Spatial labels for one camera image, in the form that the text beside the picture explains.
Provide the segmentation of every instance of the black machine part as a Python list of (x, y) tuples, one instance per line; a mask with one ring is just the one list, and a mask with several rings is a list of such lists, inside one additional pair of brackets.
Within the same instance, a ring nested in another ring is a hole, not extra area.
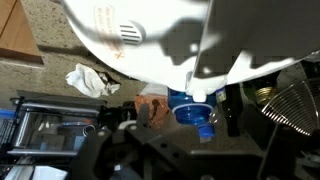
[(89, 133), (67, 179), (109, 179), (115, 165), (130, 166), (143, 179), (295, 179), (296, 145), (291, 128), (277, 126), (264, 157), (243, 153), (186, 153), (147, 128), (143, 104), (137, 123), (125, 130)]

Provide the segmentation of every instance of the wire fan guard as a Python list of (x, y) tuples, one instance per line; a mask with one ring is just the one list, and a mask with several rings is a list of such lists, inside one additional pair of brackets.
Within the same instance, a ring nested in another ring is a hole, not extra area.
[(262, 113), (275, 122), (293, 127), (310, 136), (320, 129), (320, 79), (308, 79), (291, 85), (276, 95)]

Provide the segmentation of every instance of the wooden cabinet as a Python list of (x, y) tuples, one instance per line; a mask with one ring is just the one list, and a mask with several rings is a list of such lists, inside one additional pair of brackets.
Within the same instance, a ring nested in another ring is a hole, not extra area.
[(0, 0), (0, 57), (43, 64), (20, 0)]

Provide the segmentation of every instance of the blue cap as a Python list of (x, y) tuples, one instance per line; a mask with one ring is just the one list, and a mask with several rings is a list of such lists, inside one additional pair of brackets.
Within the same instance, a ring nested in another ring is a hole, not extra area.
[(214, 126), (211, 123), (198, 124), (198, 133), (201, 138), (209, 138), (215, 135)]

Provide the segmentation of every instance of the white cloth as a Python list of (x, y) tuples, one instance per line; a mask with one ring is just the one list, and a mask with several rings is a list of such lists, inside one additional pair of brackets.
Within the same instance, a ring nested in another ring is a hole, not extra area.
[(120, 84), (107, 83), (106, 85), (95, 70), (80, 63), (76, 65), (75, 71), (67, 74), (66, 80), (69, 85), (93, 98), (98, 98), (101, 95), (109, 96), (108, 90), (113, 94), (120, 88)]

